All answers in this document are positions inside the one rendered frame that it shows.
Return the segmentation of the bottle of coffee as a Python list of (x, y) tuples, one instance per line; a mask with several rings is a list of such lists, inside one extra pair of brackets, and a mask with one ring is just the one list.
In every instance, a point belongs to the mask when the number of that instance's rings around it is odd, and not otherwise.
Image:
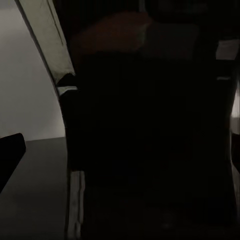
[(240, 0), (15, 2), (63, 117), (63, 240), (240, 240)]

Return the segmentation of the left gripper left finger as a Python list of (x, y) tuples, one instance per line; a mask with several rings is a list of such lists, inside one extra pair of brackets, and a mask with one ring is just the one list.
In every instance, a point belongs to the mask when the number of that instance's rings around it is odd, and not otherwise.
[(26, 152), (21, 133), (0, 138), (0, 193)]

